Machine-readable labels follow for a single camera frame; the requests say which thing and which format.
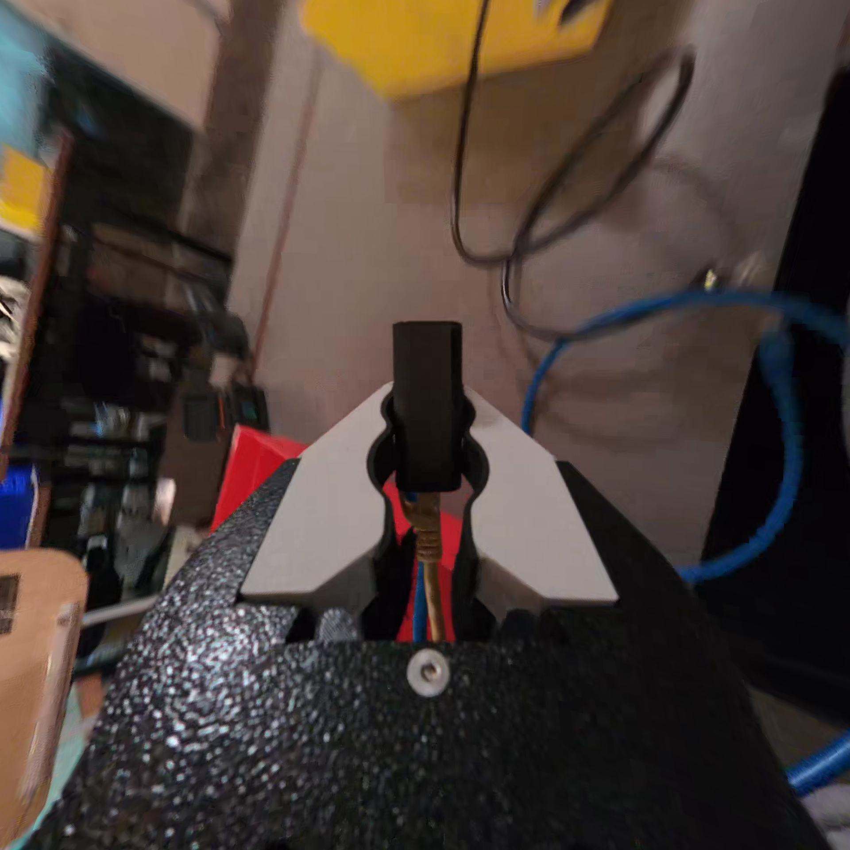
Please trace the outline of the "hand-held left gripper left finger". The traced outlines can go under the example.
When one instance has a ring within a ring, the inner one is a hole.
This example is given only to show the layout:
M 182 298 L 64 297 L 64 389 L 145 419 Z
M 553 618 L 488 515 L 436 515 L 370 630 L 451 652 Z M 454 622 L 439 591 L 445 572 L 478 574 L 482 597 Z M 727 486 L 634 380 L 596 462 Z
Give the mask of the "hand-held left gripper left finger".
M 387 429 L 392 388 L 385 383 L 299 456 L 241 585 L 244 600 L 362 614 L 376 597 L 388 508 L 367 461 Z

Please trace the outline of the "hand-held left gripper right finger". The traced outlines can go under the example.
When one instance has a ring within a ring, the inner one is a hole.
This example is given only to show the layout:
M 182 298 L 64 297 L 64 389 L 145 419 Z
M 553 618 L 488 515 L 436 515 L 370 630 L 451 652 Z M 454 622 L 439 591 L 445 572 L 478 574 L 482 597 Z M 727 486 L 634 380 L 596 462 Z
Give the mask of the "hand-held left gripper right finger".
M 619 594 L 554 456 L 464 388 L 458 618 L 610 606 Z

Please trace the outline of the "red plastic bin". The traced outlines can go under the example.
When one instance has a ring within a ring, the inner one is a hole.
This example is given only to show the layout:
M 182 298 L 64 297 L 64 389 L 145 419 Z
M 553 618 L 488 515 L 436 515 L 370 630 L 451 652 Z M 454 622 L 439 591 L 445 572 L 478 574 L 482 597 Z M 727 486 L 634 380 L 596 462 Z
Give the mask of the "red plastic bin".
M 307 445 L 249 427 L 237 426 L 229 446 L 218 502 L 208 535 L 212 535 L 283 462 L 298 458 Z M 452 571 L 460 548 L 462 521 L 441 513 L 443 555 L 440 594 L 447 641 L 456 639 L 452 619 Z

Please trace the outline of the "stack of blue bins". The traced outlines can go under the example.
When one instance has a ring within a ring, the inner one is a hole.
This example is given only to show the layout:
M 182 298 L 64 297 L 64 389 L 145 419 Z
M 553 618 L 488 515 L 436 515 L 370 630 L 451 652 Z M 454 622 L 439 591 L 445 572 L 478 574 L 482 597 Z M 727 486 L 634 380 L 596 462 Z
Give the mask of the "stack of blue bins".
M 1 482 L 2 551 L 26 547 L 36 496 L 34 465 L 10 465 Z

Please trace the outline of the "plain cardboard box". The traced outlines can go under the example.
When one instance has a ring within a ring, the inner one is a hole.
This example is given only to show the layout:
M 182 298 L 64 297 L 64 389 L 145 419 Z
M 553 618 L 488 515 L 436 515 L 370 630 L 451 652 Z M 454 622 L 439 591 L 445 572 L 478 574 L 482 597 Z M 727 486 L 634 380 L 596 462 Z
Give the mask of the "plain cardboard box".
M 89 579 L 48 548 L 1 553 L 1 846 L 48 800 Z

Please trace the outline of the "small yellow bin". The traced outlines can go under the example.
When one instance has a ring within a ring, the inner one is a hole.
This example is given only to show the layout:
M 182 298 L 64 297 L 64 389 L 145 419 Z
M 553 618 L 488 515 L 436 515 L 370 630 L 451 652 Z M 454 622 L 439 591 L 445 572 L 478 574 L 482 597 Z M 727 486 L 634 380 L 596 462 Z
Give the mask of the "small yellow bin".
M 37 160 L 2 143 L 2 225 L 27 234 L 40 234 L 47 211 L 51 174 Z

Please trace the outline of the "large yellow plastic bin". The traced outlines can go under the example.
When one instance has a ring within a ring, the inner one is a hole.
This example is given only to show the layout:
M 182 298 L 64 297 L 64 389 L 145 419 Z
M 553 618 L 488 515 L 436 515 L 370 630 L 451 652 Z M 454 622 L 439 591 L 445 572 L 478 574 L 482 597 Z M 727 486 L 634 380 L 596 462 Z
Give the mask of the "large yellow plastic bin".
M 612 1 L 306 1 L 307 35 L 387 100 L 460 86 L 481 12 L 478 71 L 525 70 L 592 50 Z

